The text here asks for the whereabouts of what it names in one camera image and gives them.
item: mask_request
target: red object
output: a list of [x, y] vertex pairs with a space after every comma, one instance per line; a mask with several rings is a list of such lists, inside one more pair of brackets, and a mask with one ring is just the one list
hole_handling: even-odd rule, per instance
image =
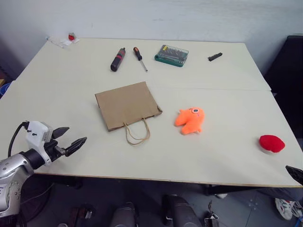
[[68, 35], [68, 39], [71, 40], [71, 41], [73, 41], [75, 39], [75, 37], [72, 36], [72, 35]]
[[279, 137], [273, 135], [261, 136], [259, 142], [262, 148], [274, 153], [280, 152], [285, 147], [285, 143]]

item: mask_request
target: screwdriver shaft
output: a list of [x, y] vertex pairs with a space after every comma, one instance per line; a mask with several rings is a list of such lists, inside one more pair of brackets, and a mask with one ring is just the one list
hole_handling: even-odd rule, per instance
[[144, 68], [145, 72], [147, 72], [147, 68], [145, 67], [145, 65], [144, 65], [143, 61], [142, 61], [142, 60], [140, 60], [140, 62], [141, 62], [141, 64], [142, 64], [142, 66], [143, 66], [143, 68]]

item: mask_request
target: plush toy eye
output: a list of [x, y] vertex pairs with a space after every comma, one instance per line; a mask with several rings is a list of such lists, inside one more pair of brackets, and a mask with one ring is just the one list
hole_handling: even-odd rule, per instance
[[197, 113], [199, 113], [199, 110], [196, 109], [196, 108], [193, 108], [193, 109], [191, 110], [191, 112], [194, 113], [194, 114], [197, 114]]

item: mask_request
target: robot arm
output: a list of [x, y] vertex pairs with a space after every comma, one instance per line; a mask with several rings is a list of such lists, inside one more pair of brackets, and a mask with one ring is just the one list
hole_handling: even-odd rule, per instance
[[43, 122], [24, 124], [27, 130], [27, 152], [20, 152], [0, 162], [0, 225], [14, 226], [20, 209], [21, 188], [27, 178], [40, 166], [49, 166], [53, 161], [65, 155], [70, 156], [86, 141], [86, 137], [74, 141], [68, 148], [61, 148], [56, 138], [62, 136], [69, 128], [53, 130]]

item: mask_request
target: shoe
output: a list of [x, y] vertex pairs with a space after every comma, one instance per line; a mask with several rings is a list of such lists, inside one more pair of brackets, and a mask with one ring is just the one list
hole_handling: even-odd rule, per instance
[[301, 218], [303, 216], [302, 209], [303, 209], [303, 207], [300, 205], [299, 202], [294, 202], [294, 205], [292, 207], [293, 215], [297, 218]]
[[286, 201], [275, 198], [276, 208], [285, 220], [290, 220], [293, 217], [292, 208], [294, 206], [293, 201]]

